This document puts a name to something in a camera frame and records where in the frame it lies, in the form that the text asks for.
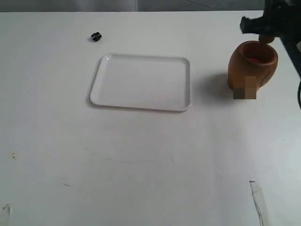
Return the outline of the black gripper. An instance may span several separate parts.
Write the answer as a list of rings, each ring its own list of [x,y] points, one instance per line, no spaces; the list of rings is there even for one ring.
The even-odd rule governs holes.
[[[261,16],[253,19],[243,16],[239,27],[243,34],[279,37],[284,30],[285,22],[285,16]]]

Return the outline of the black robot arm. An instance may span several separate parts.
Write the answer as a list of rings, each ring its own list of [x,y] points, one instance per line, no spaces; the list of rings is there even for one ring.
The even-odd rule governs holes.
[[[243,34],[278,37],[298,74],[301,73],[301,2],[299,0],[266,0],[261,17],[242,17]]]

